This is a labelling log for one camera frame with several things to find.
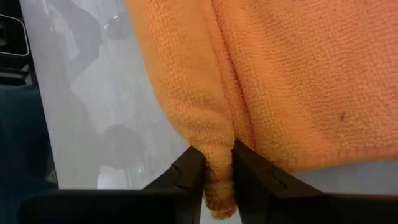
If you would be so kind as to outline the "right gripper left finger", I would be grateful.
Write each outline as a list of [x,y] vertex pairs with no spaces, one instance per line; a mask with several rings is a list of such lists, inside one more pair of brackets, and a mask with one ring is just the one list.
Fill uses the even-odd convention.
[[25,224],[199,224],[203,154],[189,147],[141,190],[52,190],[20,206]]

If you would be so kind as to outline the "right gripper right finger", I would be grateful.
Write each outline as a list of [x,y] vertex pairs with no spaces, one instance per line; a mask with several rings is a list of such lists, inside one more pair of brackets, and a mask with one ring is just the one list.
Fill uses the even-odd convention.
[[233,180],[243,223],[397,223],[397,196],[324,193],[241,141],[233,147]]

